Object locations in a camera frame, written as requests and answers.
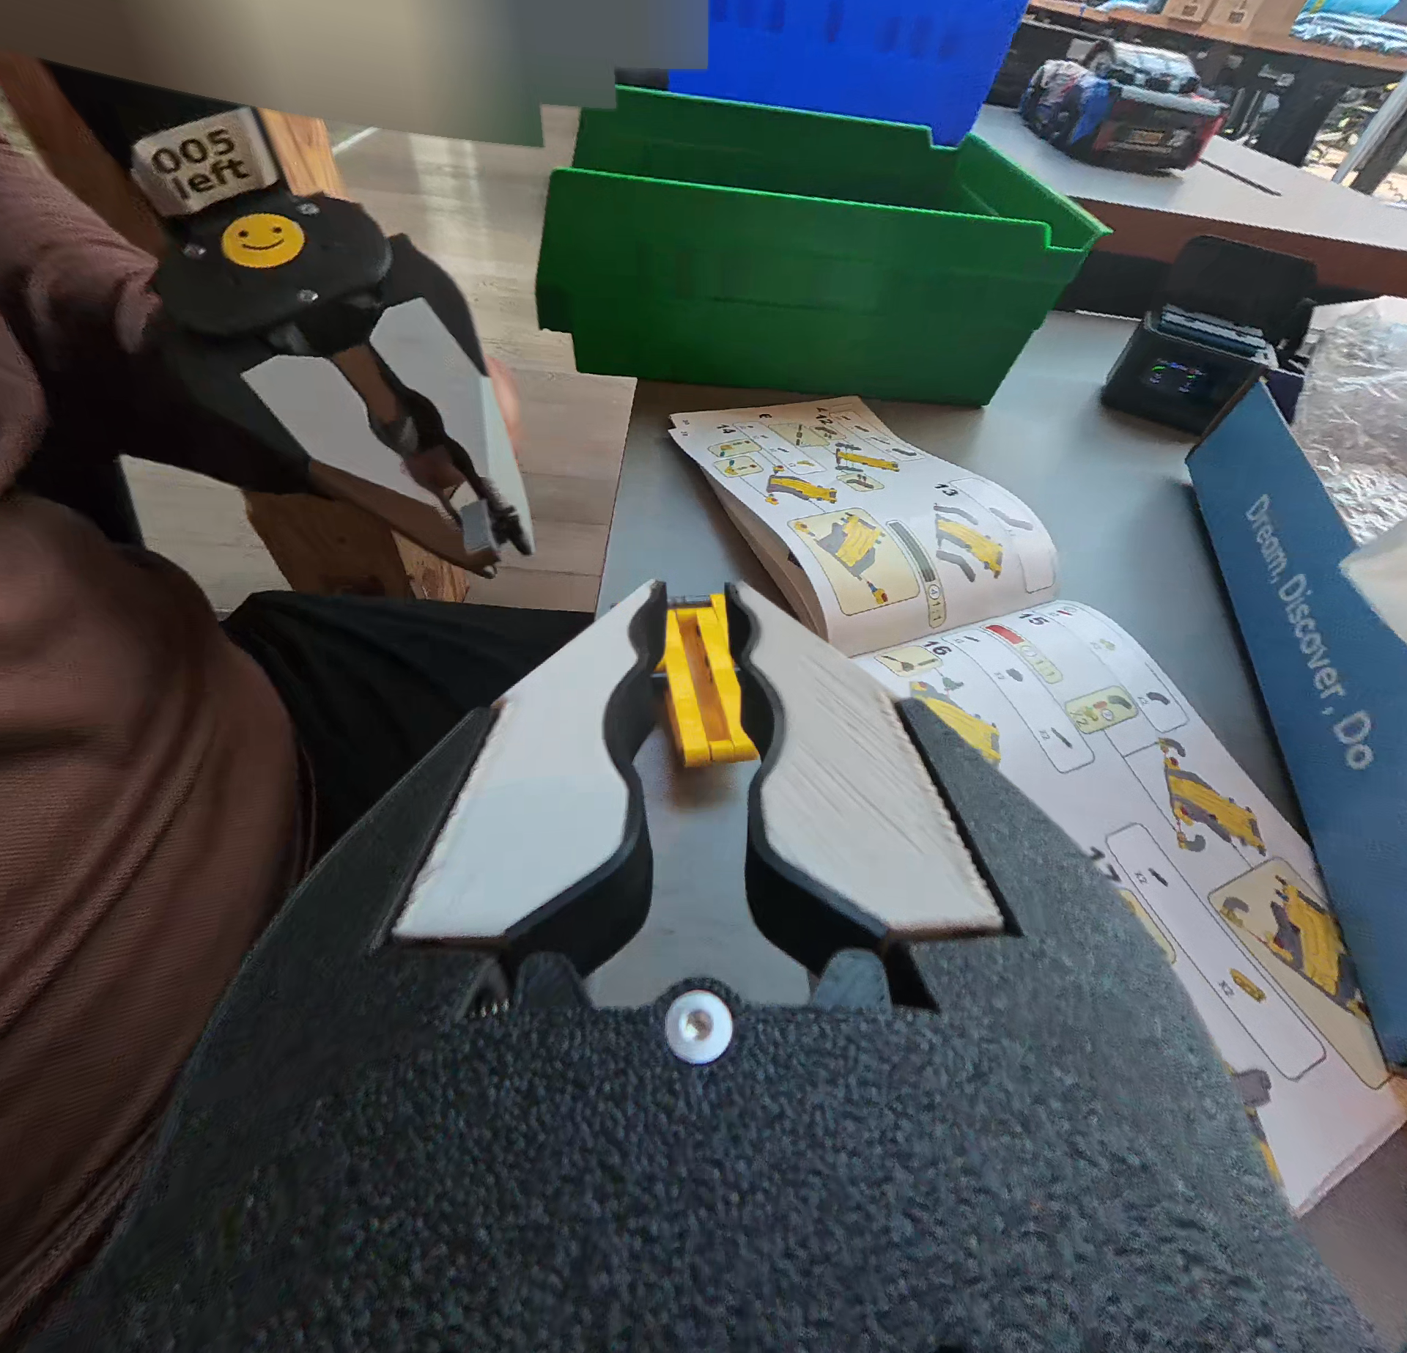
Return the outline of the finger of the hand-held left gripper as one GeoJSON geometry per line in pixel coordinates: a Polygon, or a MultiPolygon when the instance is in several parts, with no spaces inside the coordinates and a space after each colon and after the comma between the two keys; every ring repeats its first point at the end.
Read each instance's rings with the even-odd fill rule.
{"type": "Polygon", "coordinates": [[[423,298],[388,307],[371,345],[393,387],[418,398],[415,414],[434,416],[432,431],[462,480],[443,499],[456,522],[467,502],[500,500],[517,510],[522,526],[520,551],[505,551],[533,555],[534,521],[494,379],[423,298]]]}
{"type": "MultiPolygon", "coordinates": [[[[395,412],[404,409],[412,422],[418,398],[393,387],[373,351],[338,361],[277,356],[247,373],[245,383],[307,452],[318,493],[384,521],[470,576],[497,576],[501,562],[490,568],[470,563],[459,524],[443,504],[461,483],[426,488],[387,441],[395,412]]],[[[432,414],[418,417],[432,427],[432,414]]]]}

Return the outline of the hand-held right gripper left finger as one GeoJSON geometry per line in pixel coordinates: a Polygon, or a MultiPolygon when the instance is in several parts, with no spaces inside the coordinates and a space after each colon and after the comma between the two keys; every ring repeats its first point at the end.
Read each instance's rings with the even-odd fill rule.
{"type": "Polygon", "coordinates": [[[654,852],[635,761],[658,725],[666,584],[651,581],[495,705],[395,923],[516,972],[536,955],[591,975],[643,929],[654,852]]]}

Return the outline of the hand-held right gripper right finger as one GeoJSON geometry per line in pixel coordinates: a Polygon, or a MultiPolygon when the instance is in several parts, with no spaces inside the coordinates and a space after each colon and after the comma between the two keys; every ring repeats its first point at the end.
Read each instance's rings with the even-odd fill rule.
{"type": "Polygon", "coordinates": [[[914,948],[1006,925],[900,702],[761,592],[726,590],[748,786],[745,882],[765,940],[814,977],[844,953],[925,992],[914,948]]]}

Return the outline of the yellow brick assembly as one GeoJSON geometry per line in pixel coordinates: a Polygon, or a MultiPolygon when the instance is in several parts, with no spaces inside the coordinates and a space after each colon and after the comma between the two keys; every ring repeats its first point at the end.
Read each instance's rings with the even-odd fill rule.
{"type": "Polygon", "coordinates": [[[684,768],[759,760],[743,727],[742,684],[723,593],[671,601],[658,675],[665,680],[666,716],[684,768]]]}

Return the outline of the person's left forearm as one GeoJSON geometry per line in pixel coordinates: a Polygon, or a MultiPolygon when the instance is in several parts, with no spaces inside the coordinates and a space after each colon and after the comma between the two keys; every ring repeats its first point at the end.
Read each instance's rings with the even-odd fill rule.
{"type": "Polygon", "coordinates": [[[154,258],[2,144],[2,491],[44,439],[197,471],[189,411],[150,346],[154,258]]]}

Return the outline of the grey desk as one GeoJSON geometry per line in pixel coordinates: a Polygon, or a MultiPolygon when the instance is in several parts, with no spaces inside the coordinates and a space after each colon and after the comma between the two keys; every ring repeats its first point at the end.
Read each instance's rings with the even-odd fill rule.
{"type": "MultiPolygon", "coordinates": [[[[1123,628],[1309,840],[1210,559],[1188,483],[1191,438],[1100,405],[1103,370],[1131,329],[1115,320],[1049,317],[984,409],[877,398],[866,405],[903,441],[1001,485],[1032,508],[1059,554],[1057,598],[1123,628]]],[[[649,579],[663,581],[674,596],[743,579],[792,609],[713,482],[673,441],[671,417],[845,397],[643,383],[626,441],[599,609],[649,579]]],[[[1370,1322],[1401,1344],[1404,1123],[1301,1217],[1370,1322]]]]}

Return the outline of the open instruction booklet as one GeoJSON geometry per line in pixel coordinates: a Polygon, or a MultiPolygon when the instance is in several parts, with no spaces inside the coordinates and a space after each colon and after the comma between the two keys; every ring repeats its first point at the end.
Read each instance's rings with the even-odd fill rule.
{"type": "Polygon", "coordinates": [[[955,730],[1112,882],[1196,1000],[1296,1214],[1398,1132],[1309,840],[1123,628],[1057,598],[1032,508],[858,397],[676,414],[671,436],[798,620],[955,730]]]}

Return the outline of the green plastic bin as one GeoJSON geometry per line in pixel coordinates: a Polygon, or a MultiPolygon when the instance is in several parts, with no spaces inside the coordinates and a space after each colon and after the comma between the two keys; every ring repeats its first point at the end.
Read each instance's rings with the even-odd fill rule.
{"type": "Polygon", "coordinates": [[[577,372],[980,408],[1111,230],[974,134],[618,87],[550,177],[577,372]]]}

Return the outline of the blue cardboard box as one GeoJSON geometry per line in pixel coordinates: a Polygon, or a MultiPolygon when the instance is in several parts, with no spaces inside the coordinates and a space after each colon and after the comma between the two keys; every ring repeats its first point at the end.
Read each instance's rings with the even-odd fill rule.
{"type": "Polygon", "coordinates": [[[1188,475],[1345,934],[1403,950],[1404,643],[1342,570],[1353,538],[1265,384],[1188,475]]]}

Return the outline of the blue plastic bin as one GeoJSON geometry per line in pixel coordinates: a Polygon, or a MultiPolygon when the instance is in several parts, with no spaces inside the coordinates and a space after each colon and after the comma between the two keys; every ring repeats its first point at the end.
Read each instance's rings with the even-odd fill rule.
{"type": "Polygon", "coordinates": [[[710,0],[709,65],[680,97],[885,120],[958,147],[1031,0],[710,0]]]}

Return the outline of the clear plastic bags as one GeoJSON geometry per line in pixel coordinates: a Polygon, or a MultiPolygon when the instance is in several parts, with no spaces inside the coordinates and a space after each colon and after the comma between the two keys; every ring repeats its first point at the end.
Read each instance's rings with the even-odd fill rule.
{"type": "Polygon", "coordinates": [[[1406,519],[1406,301],[1321,313],[1294,438],[1364,548],[1406,519]]]}

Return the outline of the grey side table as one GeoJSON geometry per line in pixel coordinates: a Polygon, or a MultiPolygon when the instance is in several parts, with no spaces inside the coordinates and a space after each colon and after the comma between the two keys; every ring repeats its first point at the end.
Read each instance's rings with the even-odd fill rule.
{"type": "Polygon", "coordinates": [[[1144,175],[1067,156],[1012,109],[982,109],[973,134],[1092,214],[1119,207],[1404,252],[1403,210],[1221,137],[1188,170],[1144,175]]]}

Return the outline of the wooden post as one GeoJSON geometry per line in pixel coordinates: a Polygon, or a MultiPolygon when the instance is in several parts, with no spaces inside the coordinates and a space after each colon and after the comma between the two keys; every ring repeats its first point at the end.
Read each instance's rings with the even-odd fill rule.
{"type": "MultiPolygon", "coordinates": [[[[4,134],[27,148],[125,240],[161,257],[167,236],[154,211],[62,93],[49,67],[2,54],[4,134]]],[[[370,593],[461,603],[467,574],[399,538],[384,521],[343,502],[242,493],[253,535],[293,590],[370,593]]]]}

